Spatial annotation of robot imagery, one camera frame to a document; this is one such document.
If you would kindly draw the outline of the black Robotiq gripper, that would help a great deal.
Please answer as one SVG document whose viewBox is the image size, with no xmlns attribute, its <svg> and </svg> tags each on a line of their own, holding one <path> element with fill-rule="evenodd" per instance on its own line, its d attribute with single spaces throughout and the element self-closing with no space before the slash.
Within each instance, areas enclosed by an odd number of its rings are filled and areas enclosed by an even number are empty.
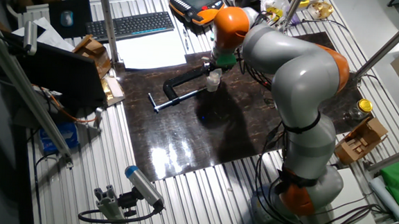
<svg viewBox="0 0 399 224">
<path fill-rule="evenodd" d="M 204 62 L 202 65 L 202 71 L 203 71 L 204 77 L 208 77 L 211 72 L 213 72 L 217 69 L 221 70 L 222 75 L 225 75 L 225 73 L 229 71 L 229 69 L 227 67 L 217 66 L 216 64 L 213 64 L 212 62 Z"/>
</svg>

